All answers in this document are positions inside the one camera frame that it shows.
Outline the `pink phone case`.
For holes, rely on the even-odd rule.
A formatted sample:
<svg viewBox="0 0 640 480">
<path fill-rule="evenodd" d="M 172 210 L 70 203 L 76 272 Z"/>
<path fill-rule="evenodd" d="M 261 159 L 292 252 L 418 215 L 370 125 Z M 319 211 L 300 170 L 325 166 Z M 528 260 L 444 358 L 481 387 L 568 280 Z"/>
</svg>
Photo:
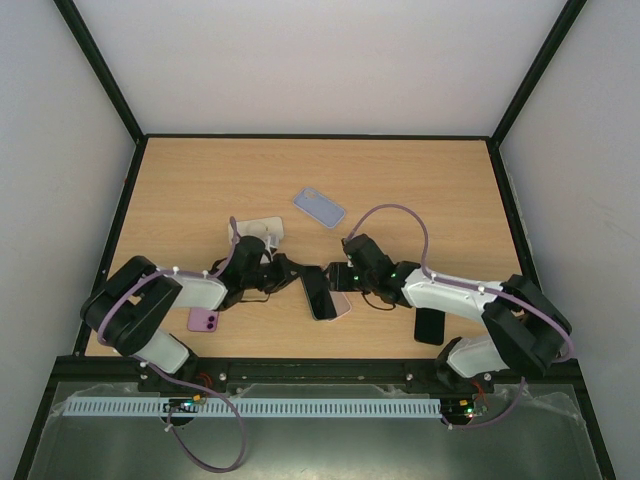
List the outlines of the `pink phone case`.
<svg viewBox="0 0 640 480">
<path fill-rule="evenodd" d="M 351 311 L 351 303 L 344 292 L 330 291 L 331 307 L 329 308 L 330 322 L 347 315 Z"/>
</svg>

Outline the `black screen phone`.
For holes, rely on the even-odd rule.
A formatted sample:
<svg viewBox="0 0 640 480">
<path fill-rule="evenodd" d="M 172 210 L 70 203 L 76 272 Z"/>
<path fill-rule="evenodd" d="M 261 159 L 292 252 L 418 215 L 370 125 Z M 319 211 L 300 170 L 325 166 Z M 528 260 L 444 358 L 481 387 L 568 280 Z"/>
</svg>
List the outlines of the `black screen phone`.
<svg viewBox="0 0 640 480">
<path fill-rule="evenodd" d="M 312 317 L 316 321 L 335 319 L 336 309 L 323 270 L 319 266 L 305 266 L 301 281 Z"/>
</svg>

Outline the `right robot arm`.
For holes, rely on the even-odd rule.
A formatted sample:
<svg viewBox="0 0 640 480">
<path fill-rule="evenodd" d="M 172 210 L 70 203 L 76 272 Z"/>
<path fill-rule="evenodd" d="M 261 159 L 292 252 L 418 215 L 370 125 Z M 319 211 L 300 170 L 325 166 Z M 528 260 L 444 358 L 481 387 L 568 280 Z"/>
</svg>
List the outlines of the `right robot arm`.
<svg viewBox="0 0 640 480">
<path fill-rule="evenodd" d="M 373 294 L 391 307 L 414 310 L 415 341 L 442 349 L 434 369 L 447 391 L 503 370 L 541 379 L 573 355 L 570 323 L 521 275 L 483 282 L 394 262 L 366 234 L 344 240 L 343 251 L 345 261 L 328 266 L 331 289 Z"/>
</svg>

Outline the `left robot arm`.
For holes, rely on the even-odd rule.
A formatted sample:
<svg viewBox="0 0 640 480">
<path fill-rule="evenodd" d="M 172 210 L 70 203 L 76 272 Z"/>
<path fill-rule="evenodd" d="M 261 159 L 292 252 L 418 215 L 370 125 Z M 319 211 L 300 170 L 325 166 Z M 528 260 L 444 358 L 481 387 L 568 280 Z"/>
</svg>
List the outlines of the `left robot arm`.
<svg viewBox="0 0 640 480">
<path fill-rule="evenodd" d="M 228 255 L 201 272 L 163 269 L 134 256 L 84 302 L 81 319 L 100 344 L 175 375 L 196 355 L 161 324 L 172 309 L 225 311 L 247 290 L 271 295 L 304 271 L 282 253 L 271 253 L 265 241 L 241 236 Z"/>
</svg>

